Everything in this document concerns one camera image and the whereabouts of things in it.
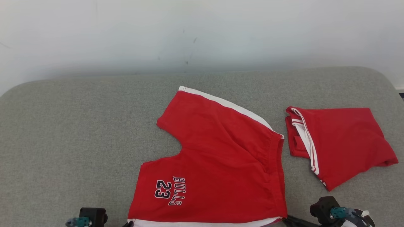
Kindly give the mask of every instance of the white stripe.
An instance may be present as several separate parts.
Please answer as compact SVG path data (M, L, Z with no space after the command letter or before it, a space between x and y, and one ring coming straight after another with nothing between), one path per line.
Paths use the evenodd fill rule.
M215 101L215 102L219 103L220 105L222 105L224 107L232 108L232 109L236 110L237 112L239 112L240 114L246 115L247 117L249 117L249 118L251 118L251 119L253 119L255 121L258 121L259 123L261 123L264 126L266 126L267 128L269 128L271 131L275 132L271 128L271 126L268 124L268 122L266 122L262 117L256 115L255 113L253 113L253 112L251 112L251 111L249 111L249 110L247 110L245 108L242 108L241 106L238 106L238 105L236 105L236 104L234 104L232 102L229 102L229 101L221 99L219 97L216 97L216 96L213 96L213 95L210 95L210 94L206 94L206 93L204 93L202 91L198 91L198 90L195 90L195 89L192 89L192 88L187 88L187 87L184 87L184 86L180 86L178 90L185 91L187 93L191 93L191 94L195 94L195 95L200 95L200 96L203 96L203 97L205 97L205 98L207 98L209 100Z
M310 157L310 165L311 165L311 170L318 175L320 173L320 170L318 169L318 158L317 158L317 152L316 152L316 147L314 146L314 142L313 139L311 138L310 132L307 129L307 124L306 121L304 120L303 115L299 112L299 110L297 110L296 108L292 108L292 111L295 112L295 114L297 114L299 117L302 118L303 121L303 125L304 125L304 132L299 132L299 129L297 127L297 125L295 125L297 132L300 135L300 138L303 140L303 143L305 144L306 150L309 154ZM306 146L306 143L304 142L304 140L308 140L307 142L310 143L310 147Z
M299 119L292 119L292 122L299 122L299 123L303 123L303 121L302 121L302 120L299 120Z
M158 222L140 219L128 219L128 222L133 221L133 227L260 227L280 218L274 217L246 223Z

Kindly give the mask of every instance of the red basketball shorts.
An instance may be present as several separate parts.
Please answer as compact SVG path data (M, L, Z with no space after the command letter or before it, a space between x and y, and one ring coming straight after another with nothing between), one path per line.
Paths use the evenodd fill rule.
M283 136L263 118L181 86L157 125L182 149L141 166L128 214L136 227L259 227L286 217Z
M369 108L288 107L286 112L291 155L309 158L329 191L373 166L398 163Z

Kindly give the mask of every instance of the red fabric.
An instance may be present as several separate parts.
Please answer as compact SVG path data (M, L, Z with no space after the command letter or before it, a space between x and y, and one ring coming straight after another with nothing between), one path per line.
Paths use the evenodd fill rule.
M280 134L183 91L157 125L177 138L182 149L176 156L143 163L128 219L246 223L287 216ZM173 177L184 181L185 189L179 190L185 192L177 192L181 198L173 198ZM167 199L155 196L158 180L171 184L171 189L161 189L164 196L170 192Z
M302 109L288 107L286 117L291 155L302 157L296 144L299 137L292 123L303 122L311 135L318 165L318 178L331 191L360 172L373 166L398 163L397 157L369 108Z

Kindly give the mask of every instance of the clothing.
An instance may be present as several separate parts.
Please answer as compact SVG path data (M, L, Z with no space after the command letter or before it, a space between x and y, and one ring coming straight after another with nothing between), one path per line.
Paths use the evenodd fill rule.
M141 166L135 226L258 227L287 216L283 136L263 118L181 86L157 126L182 149Z
M286 112L290 154L309 158L329 191L373 166L398 163L369 108L288 107Z

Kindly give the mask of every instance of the gray fabric surface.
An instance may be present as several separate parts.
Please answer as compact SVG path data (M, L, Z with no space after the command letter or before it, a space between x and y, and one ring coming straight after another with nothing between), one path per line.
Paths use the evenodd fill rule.
M333 195L342 206L369 210L377 226L402 225L403 164L372 168L327 192L309 161L289 154L288 106L369 107L404 161L404 103L382 74L362 67L19 85L0 98L0 225L63 226L81 207L103 207L109 216L105 226L123 225L140 165L181 148L156 126L180 85L251 110L285 135L282 163L290 215L315 221L310 204Z

